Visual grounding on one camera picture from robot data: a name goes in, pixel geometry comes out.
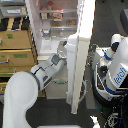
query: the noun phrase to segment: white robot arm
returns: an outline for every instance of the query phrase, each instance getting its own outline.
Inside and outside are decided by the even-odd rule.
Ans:
[[[31,128],[26,111],[36,102],[38,90],[43,90],[63,66],[64,61],[52,54],[31,71],[18,72],[10,78],[4,96],[3,128]]]

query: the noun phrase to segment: shelf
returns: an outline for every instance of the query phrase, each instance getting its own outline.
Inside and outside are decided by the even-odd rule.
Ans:
[[[76,20],[76,19],[77,19],[77,17],[63,17],[63,19],[61,21],[64,21],[64,20]],[[54,17],[50,16],[47,19],[42,19],[42,20],[52,20],[52,21],[54,21]]]
[[[73,25],[73,26],[62,26],[62,27],[51,27],[51,30],[75,30],[77,29],[77,25]]]
[[[52,41],[53,40],[55,40],[55,41],[57,41],[57,40],[58,41],[67,41],[68,40],[68,37],[54,37],[54,36],[52,36],[51,38],[52,38],[51,39]]]
[[[38,13],[71,13],[77,12],[77,9],[64,9],[64,10],[39,10]]]

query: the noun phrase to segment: label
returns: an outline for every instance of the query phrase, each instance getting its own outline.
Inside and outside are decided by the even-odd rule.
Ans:
[[[120,64],[120,66],[118,67],[118,69],[116,70],[116,73],[114,74],[112,78],[115,85],[117,85],[117,87],[120,87],[125,77],[127,76],[127,73],[128,71],[126,70],[126,68],[123,67],[122,64]]]
[[[13,54],[14,58],[28,58],[27,54]]]
[[[13,68],[8,68],[9,70],[13,70]]]
[[[20,14],[20,9],[15,9],[15,10],[7,10],[7,13],[9,14]]]
[[[13,35],[12,34],[7,34],[9,39],[13,39]]]
[[[5,55],[1,55],[1,58],[5,58]]]

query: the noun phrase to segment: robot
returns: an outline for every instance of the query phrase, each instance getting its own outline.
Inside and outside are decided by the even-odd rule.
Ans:
[[[120,20],[128,34],[128,10],[120,14]],[[128,90],[128,37],[114,34],[111,47],[96,48],[92,69],[93,90],[102,104],[114,106]]]
[[[31,128],[26,111],[36,102],[38,90],[43,90],[63,66],[64,60],[52,54],[31,71],[18,72],[10,78],[4,96],[3,128]]]

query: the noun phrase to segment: white refrigerator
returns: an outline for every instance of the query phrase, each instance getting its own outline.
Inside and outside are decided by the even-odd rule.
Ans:
[[[95,0],[25,0],[38,60],[57,53],[67,41],[66,101],[76,114],[92,36]]]

